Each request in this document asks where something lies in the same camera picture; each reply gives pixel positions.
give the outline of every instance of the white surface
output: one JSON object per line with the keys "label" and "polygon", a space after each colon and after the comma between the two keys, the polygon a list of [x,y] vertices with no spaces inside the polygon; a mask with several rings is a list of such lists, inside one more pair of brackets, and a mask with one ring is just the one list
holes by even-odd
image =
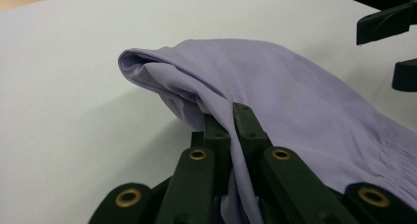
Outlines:
{"label": "white surface", "polygon": [[0,13],[0,223],[87,223],[113,188],[172,174],[191,129],[117,67],[127,48],[261,39],[337,75],[417,132],[417,94],[390,88],[417,29],[363,46],[350,0],[47,0]]}

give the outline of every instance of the fabric fold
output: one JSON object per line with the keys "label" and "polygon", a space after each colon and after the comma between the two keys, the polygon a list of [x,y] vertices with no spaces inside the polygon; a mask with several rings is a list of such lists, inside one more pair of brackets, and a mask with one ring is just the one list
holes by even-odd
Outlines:
{"label": "fabric fold", "polygon": [[272,43],[187,40],[130,49],[123,75],[154,91],[181,120],[204,129],[211,114],[231,136],[233,173],[222,199],[226,223],[263,223],[234,128],[232,103],[250,106],[276,146],[297,152],[329,187],[382,186],[417,208],[417,135],[305,58]]}

